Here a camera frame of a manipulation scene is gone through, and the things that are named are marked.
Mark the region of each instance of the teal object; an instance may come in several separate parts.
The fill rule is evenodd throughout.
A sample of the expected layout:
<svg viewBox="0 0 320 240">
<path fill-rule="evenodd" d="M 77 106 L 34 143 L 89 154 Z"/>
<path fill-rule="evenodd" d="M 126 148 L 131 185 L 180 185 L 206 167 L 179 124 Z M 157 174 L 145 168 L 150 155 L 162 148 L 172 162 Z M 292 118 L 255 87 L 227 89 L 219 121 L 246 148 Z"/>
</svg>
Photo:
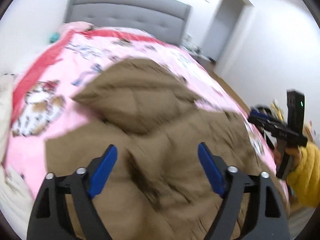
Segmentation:
<svg viewBox="0 0 320 240">
<path fill-rule="evenodd" d="M 55 43 L 59 38 L 60 38 L 59 33 L 52 34 L 52 36 L 50 37 L 50 43 Z"/>
</svg>

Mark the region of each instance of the gray upholstered headboard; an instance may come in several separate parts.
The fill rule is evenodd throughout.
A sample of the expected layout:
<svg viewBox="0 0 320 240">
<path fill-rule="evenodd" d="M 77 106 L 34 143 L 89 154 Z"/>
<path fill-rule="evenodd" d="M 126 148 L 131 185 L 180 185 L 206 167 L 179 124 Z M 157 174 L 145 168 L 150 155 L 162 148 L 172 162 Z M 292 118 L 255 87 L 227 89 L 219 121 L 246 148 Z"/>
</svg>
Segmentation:
<svg viewBox="0 0 320 240">
<path fill-rule="evenodd" d="M 176 0 L 69 0 L 65 23 L 136 28 L 180 45 L 190 9 Z"/>
</svg>

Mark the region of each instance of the yellow sleeve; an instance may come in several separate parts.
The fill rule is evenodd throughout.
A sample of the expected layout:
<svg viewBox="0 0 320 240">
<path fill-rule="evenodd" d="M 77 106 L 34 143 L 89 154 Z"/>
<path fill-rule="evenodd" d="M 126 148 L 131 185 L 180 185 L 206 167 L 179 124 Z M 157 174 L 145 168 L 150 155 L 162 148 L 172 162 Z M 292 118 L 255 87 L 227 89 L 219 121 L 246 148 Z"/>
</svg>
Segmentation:
<svg viewBox="0 0 320 240">
<path fill-rule="evenodd" d="M 302 160 L 289 174 L 287 183 L 301 204 L 317 207 L 320 202 L 320 150 L 313 143 L 300 148 Z"/>
</svg>

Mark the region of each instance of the pink bedsheet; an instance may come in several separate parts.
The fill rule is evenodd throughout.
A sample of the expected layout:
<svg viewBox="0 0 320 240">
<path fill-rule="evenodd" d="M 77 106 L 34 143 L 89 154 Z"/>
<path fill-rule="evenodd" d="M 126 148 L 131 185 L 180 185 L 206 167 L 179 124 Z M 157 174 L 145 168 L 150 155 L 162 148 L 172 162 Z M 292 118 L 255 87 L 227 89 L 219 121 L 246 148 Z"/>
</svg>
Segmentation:
<svg viewBox="0 0 320 240">
<path fill-rule="evenodd" d="M 35 197 L 46 172 L 45 141 L 80 127 L 97 116 L 71 100 L 85 84 L 113 63 L 129 57 L 150 58 L 183 76 L 188 87 L 204 100 L 198 107 L 231 110 L 244 117 L 251 143 L 260 158 L 276 172 L 269 147 L 246 113 L 191 56 L 157 39 L 123 32 L 70 31 L 30 67 L 13 98 L 12 132 L 6 167 L 22 174 Z M 282 182 L 288 198 L 287 188 Z"/>
</svg>

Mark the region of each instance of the brown comforter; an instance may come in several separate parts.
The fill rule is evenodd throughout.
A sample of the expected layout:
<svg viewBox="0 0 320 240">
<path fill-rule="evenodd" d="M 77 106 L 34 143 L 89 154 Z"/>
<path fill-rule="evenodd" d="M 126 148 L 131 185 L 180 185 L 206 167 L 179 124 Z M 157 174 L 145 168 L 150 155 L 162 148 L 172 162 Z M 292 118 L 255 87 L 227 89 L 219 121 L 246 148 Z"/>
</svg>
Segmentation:
<svg viewBox="0 0 320 240">
<path fill-rule="evenodd" d="M 252 148 L 243 118 L 199 110 L 199 96 L 147 59 L 125 60 L 104 71 L 74 100 L 102 113 L 96 120 L 46 143 L 48 171 L 73 173 L 109 144 L 118 160 L 93 200 L 114 240 L 203 239 L 219 206 L 197 157 L 205 142 L 227 165 L 258 175 L 269 171 Z M 287 210 L 284 193 L 271 176 Z M 239 236 L 248 196 L 232 237 Z M 80 227 L 68 204 L 77 235 Z"/>
</svg>

